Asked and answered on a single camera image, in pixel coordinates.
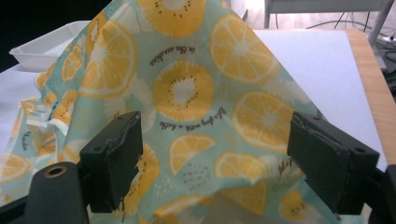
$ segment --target screw hole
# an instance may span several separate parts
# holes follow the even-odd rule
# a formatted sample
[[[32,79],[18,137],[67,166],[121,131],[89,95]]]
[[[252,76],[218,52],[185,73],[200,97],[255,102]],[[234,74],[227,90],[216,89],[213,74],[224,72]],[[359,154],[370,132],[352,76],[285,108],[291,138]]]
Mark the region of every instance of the screw hole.
[[[49,169],[46,173],[44,173],[44,177],[46,178],[54,178],[60,176],[66,172],[67,168],[65,166],[54,166]]]
[[[366,152],[363,148],[359,148],[359,147],[355,147],[355,151],[360,152],[360,153]]]

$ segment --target black cable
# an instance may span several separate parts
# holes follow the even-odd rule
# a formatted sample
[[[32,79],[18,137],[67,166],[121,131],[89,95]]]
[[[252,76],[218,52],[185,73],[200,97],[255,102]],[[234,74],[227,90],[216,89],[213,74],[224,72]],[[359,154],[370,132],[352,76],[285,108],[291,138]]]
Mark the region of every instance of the black cable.
[[[334,26],[334,30],[335,28],[337,28],[338,22],[340,22],[340,20],[343,18],[344,14],[346,14],[345,12],[343,12],[343,14],[340,16],[340,19],[338,19],[337,23]]]
[[[277,13],[275,14],[275,22],[276,22],[276,29],[279,29],[279,27],[277,26]]]
[[[367,14],[367,19],[366,19],[366,23],[364,24],[363,32],[366,32],[367,22],[369,21],[369,17],[370,17],[370,11],[369,11],[369,13]]]

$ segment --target white surface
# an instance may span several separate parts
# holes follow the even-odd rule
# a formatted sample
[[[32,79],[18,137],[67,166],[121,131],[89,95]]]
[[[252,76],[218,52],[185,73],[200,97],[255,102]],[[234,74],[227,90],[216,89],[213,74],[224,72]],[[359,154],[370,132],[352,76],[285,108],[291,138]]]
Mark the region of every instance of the white surface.
[[[20,101],[40,95],[35,88],[35,75],[20,65],[0,73],[0,155],[8,143]]]
[[[88,21],[68,23],[59,29],[12,49],[9,54],[13,55],[24,69],[44,72],[88,23]]]
[[[345,31],[255,31],[326,119],[387,162]]]

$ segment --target kiwi slice print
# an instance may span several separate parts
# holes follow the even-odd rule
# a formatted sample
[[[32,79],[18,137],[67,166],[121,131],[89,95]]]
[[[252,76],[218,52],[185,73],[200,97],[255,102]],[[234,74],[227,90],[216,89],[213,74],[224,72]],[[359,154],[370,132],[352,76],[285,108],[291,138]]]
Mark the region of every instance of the kiwi slice print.
[[[138,0],[153,30],[172,37],[196,32],[204,20],[206,0]]]
[[[213,95],[214,83],[209,71],[183,60],[165,67],[152,88],[157,111],[176,121],[200,119],[212,105]]]
[[[102,10],[98,15],[93,18],[87,28],[87,37],[85,40],[85,51],[91,55],[95,41],[99,36],[99,32],[106,23],[106,15]]]

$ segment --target cable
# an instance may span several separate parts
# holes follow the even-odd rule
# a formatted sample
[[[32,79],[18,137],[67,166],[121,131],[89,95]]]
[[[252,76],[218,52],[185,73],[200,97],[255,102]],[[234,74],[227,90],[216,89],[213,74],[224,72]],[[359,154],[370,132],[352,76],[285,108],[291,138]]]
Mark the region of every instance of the cable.
[[[370,17],[370,11],[369,11],[369,13],[367,14],[367,19],[366,19],[366,23],[364,24],[363,32],[366,32],[367,22],[369,21],[369,17]]]
[[[329,24],[329,23],[333,23],[333,22],[337,22],[337,21],[325,21],[325,22],[322,22],[322,23],[318,23],[316,25],[308,26],[305,29],[312,29],[312,28],[315,28],[315,27],[318,27],[318,26],[321,26],[321,25],[325,25],[325,24]],[[340,22],[352,23],[353,21],[340,21]],[[358,25],[364,26],[364,24],[361,23],[361,22],[355,21],[355,23],[358,24]]]
[[[340,19],[338,19],[337,23],[334,26],[334,30],[335,28],[337,28],[338,22],[340,22],[340,20],[343,18],[344,14],[346,14],[345,12],[343,12],[343,14],[340,16]]]
[[[279,26],[277,26],[277,13],[275,14],[275,22],[276,22],[276,29],[279,29]]]

